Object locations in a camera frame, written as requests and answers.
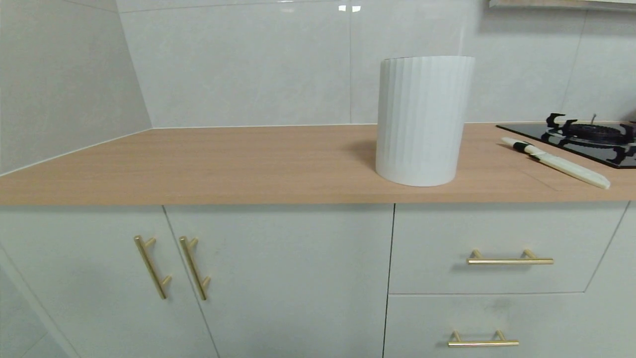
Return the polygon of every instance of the white knife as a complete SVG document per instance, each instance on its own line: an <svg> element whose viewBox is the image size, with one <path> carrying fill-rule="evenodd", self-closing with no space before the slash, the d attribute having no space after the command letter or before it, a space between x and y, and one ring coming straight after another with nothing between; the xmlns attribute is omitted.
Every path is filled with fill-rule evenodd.
<svg viewBox="0 0 636 358"><path fill-rule="evenodd" d="M574 164L573 162L561 157L546 153L526 141L518 141L508 137L503 137L501 140L505 144L513 147L517 152L526 153L531 156L531 158L536 159L542 164L561 171L569 176L573 176L578 180L592 184L595 187L609 189L609 180L595 171L584 168L578 164Z"/></svg>

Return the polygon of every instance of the black glass cooktop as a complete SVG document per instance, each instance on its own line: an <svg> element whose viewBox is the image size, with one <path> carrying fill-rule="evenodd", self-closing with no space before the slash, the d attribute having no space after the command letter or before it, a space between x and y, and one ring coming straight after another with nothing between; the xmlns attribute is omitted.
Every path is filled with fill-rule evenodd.
<svg viewBox="0 0 636 358"><path fill-rule="evenodd" d="M618 169L636 168L636 124L556 123L553 113L546 123L501 124L497 127L542 141L568 152Z"/></svg>

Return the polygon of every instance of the kitchen counter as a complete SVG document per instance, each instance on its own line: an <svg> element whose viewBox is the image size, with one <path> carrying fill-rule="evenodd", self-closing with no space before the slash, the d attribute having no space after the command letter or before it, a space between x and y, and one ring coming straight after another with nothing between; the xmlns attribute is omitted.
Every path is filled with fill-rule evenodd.
<svg viewBox="0 0 636 358"><path fill-rule="evenodd" d="M636 200L636 169L528 140L605 175L598 189L467 124L457 177L431 188L374 172L375 125L152 129L0 177L0 205L440 203Z"/></svg>

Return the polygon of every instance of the gold handle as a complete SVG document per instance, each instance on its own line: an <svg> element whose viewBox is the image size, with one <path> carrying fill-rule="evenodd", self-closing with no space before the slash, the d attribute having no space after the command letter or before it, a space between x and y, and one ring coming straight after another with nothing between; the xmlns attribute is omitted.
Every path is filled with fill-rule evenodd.
<svg viewBox="0 0 636 358"><path fill-rule="evenodd" d="M499 341L462 341L459 332L453 331L454 341L448 342L451 348L467 348L467 347L514 347L519 345L519 341L507 340L500 330L497 330Z"/></svg>
<svg viewBox="0 0 636 358"><path fill-rule="evenodd" d="M203 281L201 281L201 276L199 275L197 268L197 262L195 261L195 258L192 255L191 251L197 245L198 239L193 238L192 241L188 243L188 238L185 236L181 236L179 238L179 242L181 243L181 248L183 249L184 254L186 254L186 260L188 261L188 266L190 267L192 276L194 276L194 279L197 282L197 288L199 290L199 294L201 295L201 300L205 301L207 299L205 290L210 284L210 276L205 277Z"/></svg>
<svg viewBox="0 0 636 358"><path fill-rule="evenodd" d="M152 277L153 282L155 283L157 292L159 292L159 296L161 297L161 299L166 299L167 296L165 295L165 286L168 284L168 282L170 282L172 276L169 275L166 276L163 280L159 280L159 276L157 275L157 270L155 268L155 263L152 261L152 259L148 255L148 252L146 251L146 249L154 245L156 241L157 240L155 238L151 238L150 240L148 240L148 242L144 242L144 239L142 239L141 236L135 236L135 244L139 249L141 258L144 259L144 263L148 268L148 272L150 272L150 277Z"/></svg>
<svg viewBox="0 0 636 358"><path fill-rule="evenodd" d="M555 263L551 258L538 258L532 251L525 249L524 257L521 259L484 259L479 250L473 250L472 256L466 259L469 265L552 265Z"/></svg>

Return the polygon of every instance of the ribbed vase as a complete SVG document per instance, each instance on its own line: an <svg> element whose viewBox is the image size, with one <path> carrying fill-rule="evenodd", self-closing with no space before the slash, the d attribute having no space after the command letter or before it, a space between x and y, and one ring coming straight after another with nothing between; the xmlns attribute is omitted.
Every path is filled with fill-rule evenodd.
<svg viewBox="0 0 636 358"><path fill-rule="evenodd" d="M416 187L455 178L473 67L474 58L462 56L382 61L379 175Z"/></svg>

